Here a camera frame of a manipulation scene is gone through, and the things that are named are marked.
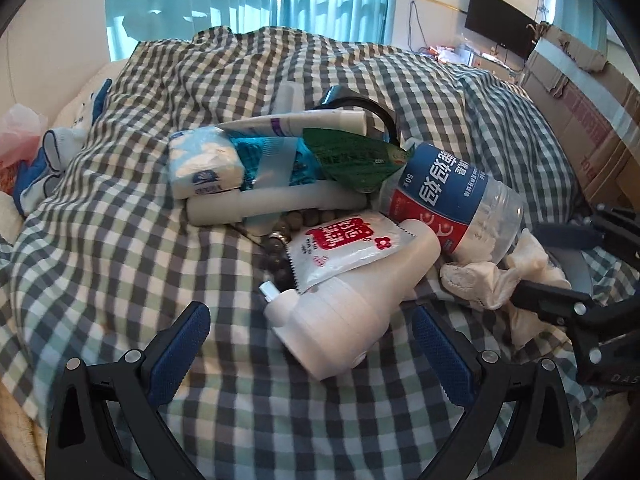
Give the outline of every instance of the bed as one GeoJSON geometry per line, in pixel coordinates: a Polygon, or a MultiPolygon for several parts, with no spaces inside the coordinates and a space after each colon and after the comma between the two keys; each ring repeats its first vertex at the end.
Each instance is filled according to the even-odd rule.
{"type": "MultiPolygon", "coordinates": [[[[553,133],[521,89],[488,72],[286,28],[142,43],[54,196],[13,245],[0,241],[0,372],[23,412],[46,428],[69,358],[116,360],[198,300],[211,309],[210,337],[163,415],[204,476],[416,478],[462,412],[407,329],[415,305],[432,301],[476,348],[516,362],[551,354],[584,434],[604,393],[575,382],[564,334],[550,328],[514,352],[506,314],[455,304],[434,280],[351,374],[318,383],[283,349],[262,314],[259,249],[232,229],[188,225],[164,172],[170,133],[268,113],[281,80],[305,86],[307,107],[341,84],[395,109],[405,146],[432,142],[513,187],[526,199],[526,225],[570,218],[578,193],[553,133]]],[[[628,267],[599,250],[586,259],[602,303],[633,293],[628,267]]],[[[507,404],[476,474],[510,414],[507,404]]]]}

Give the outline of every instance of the crumpled fabric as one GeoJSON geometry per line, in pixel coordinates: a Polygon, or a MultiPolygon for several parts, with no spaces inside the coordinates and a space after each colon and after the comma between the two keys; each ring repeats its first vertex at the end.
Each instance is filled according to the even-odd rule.
{"type": "Polygon", "coordinates": [[[533,312],[515,308],[509,301],[520,280],[543,285],[571,288],[562,269],[549,261],[548,254],[536,237],[524,229],[516,248],[505,258],[508,269],[499,269],[491,262],[460,266],[446,264],[440,269],[443,288],[467,300],[476,310],[507,308],[511,325],[511,341],[516,349],[522,348],[549,325],[533,312]]]}

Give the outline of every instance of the television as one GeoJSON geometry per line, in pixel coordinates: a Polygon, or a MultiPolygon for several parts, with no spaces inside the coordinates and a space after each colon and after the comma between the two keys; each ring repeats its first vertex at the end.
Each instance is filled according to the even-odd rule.
{"type": "Polygon", "coordinates": [[[536,22],[503,0],[469,0],[465,28],[477,32],[527,59],[534,44],[536,22]]]}

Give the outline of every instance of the red label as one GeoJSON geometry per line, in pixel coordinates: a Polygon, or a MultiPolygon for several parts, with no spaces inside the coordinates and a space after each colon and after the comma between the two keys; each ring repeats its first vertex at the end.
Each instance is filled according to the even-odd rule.
{"type": "Polygon", "coordinates": [[[325,227],[309,229],[306,234],[313,236],[318,247],[328,250],[369,238],[373,230],[362,218],[348,218],[325,227]]]}
{"type": "Polygon", "coordinates": [[[414,218],[427,224],[438,235],[440,245],[445,251],[453,252],[466,233],[467,225],[455,222],[434,213],[396,189],[391,199],[389,216],[397,222],[414,218]]]}

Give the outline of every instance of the tissue package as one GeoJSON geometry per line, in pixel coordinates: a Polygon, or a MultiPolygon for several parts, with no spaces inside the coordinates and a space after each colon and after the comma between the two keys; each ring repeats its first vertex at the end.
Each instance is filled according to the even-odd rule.
{"type": "Polygon", "coordinates": [[[169,137],[169,183],[174,198],[236,189],[243,178],[244,166],[235,147],[215,126],[169,137]]]}

